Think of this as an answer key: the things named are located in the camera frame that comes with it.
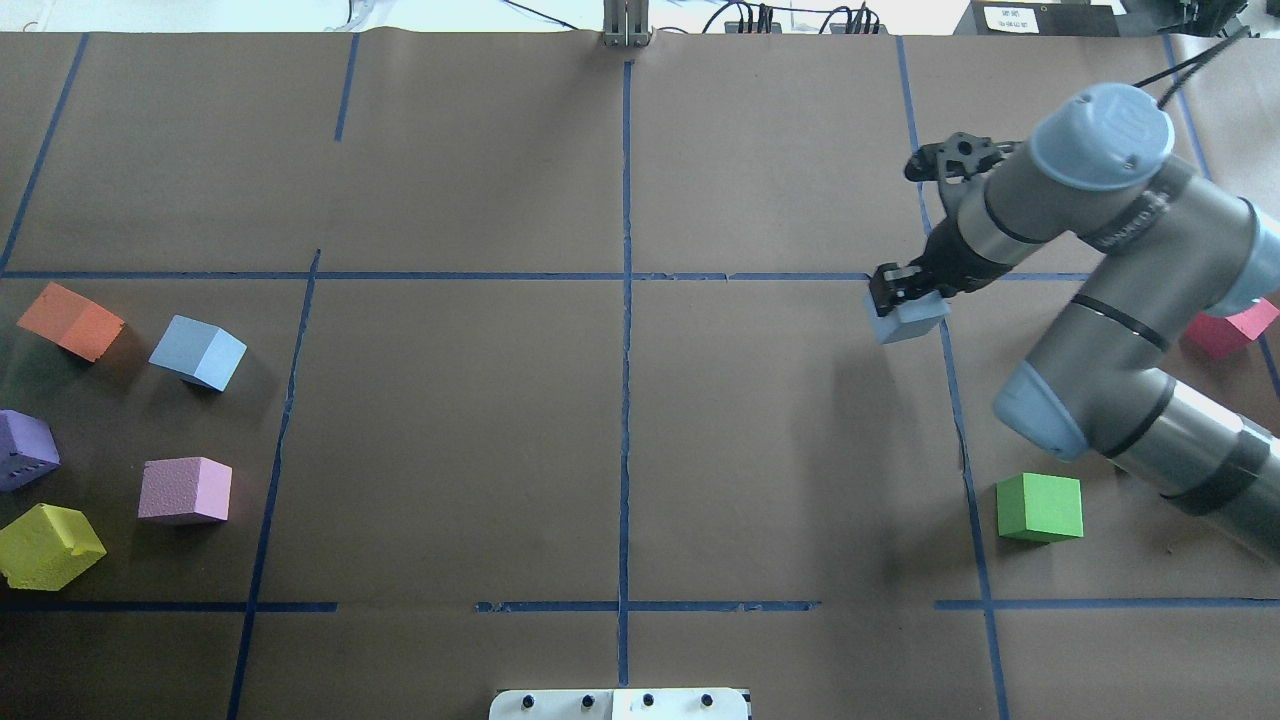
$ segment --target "pink cube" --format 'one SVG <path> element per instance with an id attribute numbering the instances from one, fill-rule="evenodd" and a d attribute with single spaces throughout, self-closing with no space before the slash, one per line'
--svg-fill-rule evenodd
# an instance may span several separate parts
<path id="1" fill-rule="evenodd" d="M 166 525 L 227 519 L 232 469 L 207 457 L 148 460 L 142 466 L 138 519 Z"/>
<path id="2" fill-rule="evenodd" d="M 1187 340 L 1215 360 L 1221 360 L 1258 340 L 1276 316 L 1280 316 L 1280 310 L 1266 300 L 1258 300 L 1253 307 L 1230 318 L 1197 315 L 1187 328 Z"/>

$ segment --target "orange cube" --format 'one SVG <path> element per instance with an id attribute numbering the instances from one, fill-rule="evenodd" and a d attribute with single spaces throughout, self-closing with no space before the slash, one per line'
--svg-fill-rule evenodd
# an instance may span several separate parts
<path id="1" fill-rule="evenodd" d="M 18 327 L 92 363 L 120 334 L 124 320 L 87 297 L 49 283 L 18 319 Z"/>

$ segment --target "robotic arm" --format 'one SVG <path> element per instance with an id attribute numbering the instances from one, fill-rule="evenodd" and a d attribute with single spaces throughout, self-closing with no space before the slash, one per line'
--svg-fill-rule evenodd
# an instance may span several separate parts
<path id="1" fill-rule="evenodd" d="M 1105 83 L 1020 146 L 957 133 L 922 149 L 906 176 L 934 174 L 947 217 L 906 268 L 877 268 L 872 305 L 883 318 L 934 291 L 980 290 L 1075 233 L 1106 258 L 996 415 L 1064 461 L 1102 454 L 1280 562 L 1280 443 L 1156 368 L 1197 314 L 1234 315 L 1280 286 L 1280 225 L 1197 176 L 1172 142 L 1151 96 Z"/>

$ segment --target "purple cube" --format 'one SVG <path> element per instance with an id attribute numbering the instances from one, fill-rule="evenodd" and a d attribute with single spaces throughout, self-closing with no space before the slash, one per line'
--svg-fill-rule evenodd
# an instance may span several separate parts
<path id="1" fill-rule="evenodd" d="M 207 457 L 148 460 L 142 466 L 138 519 L 165 525 L 227 519 L 232 469 Z"/>
<path id="2" fill-rule="evenodd" d="M 44 420 L 0 410 L 0 492 L 13 492 L 61 465 Z"/>

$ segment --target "black band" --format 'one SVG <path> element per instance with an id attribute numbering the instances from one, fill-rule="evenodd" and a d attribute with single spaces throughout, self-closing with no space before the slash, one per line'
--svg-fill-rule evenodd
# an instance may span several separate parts
<path id="1" fill-rule="evenodd" d="M 1112 320 L 1128 328 L 1129 332 L 1140 336 L 1151 345 L 1158 347 L 1161 352 L 1169 352 L 1169 341 L 1165 340 L 1165 337 L 1157 333 L 1155 329 L 1138 322 L 1132 315 L 1121 313 L 1120 310 L 1116 310 L 1115 307 L 1107 305 L 1106 302 L 1102 302 L 1101 300 L 1094 300 L 1087 295 L 1076 295 L 1075 297 L 1071 299 L 1071 302 L 1080 305 L 1083 307 L 1088 307 L 1089 310 L 1093 310 L 1100 315 L 1106 315 L 1107 318 L 1111 318 Z"/>
<path id="2" fill-rule="evenodd" d="M 1248 418 L 1242 420 L 1244 428 L 1235 436 L 1235 447 L 1212 475 L 1183 495 L 1162 497 L 1183 512 L 1199 518 L 1220 510 L 1249 489 L 1258 479 L 1262 464 L 1271 456 L 1271 433 Z"/>
<path id="3" fill-rule="evenodd" d="M 1128 437 L 1120 441 L 1120 445 L 1116 445 L 1111 450 L 1103 452 L 1102 456 L 1111 460 L 1128 452 L 1128 450 L 1133 447 L 1133 443 L 1138 442 L 1142 436 L 1147 434 L 1147 430 L 1156 424 L 1156 420 L 1165 413 L 1165 409 L 1169 407 L 1169 402 L 1174 398 L 1174 388 L 1176 387 L 1178 380 L 1175 380 L 1171 375 L 1165 375 L 1165 389 L 1160 392 L 1160 400 L 1157 400 L 1156 405 L 1152 406 L 1151 413 L 1147 413 L 1147 416 L 1138 423 L 1138 427 L 1134 428 Z"/>
<path id="4" fill-rule="evenodd" d="M 1171 158 L 1128 208 L 1102 228 L 1079 236 L 1080 240 L 1100 252 L 1121 252 L 1129 243 L 1147 234 L 1169 211 L 1194 174 L 1190 165 Z"/>
<path id="5" fill-rule="evenodd" d="M 924 252 L 911 260 L 943 297 L 973 292 L 1012 270 L 1012 265 L 993 263 L 974 252 L 960 234 L 955 215 L 947 215 L 924 242 Z"/>
<path id="6" fill-rule="evenodd" d="M 1009 229 L 1009 225 L 1002 223 L 1000 220 L 1000 217 L 991 211 L 991 199 L 987 197 L 987 188 L 982 188 L 982 204 L 984 208 L 987 208 L 987 217 L 991 218 L 991 223 L 996 225 L 996 229 L 1016 240 L 1018 242 L 1025 242 L 1027 245 L 1044 245 L 1046 242 L 1053 240 L 1052 237 L 1046 237 L 1044 240 L 1036 240 L 1033 237 L 1027 237 L 1025 234 L 1020 234 Z"/>

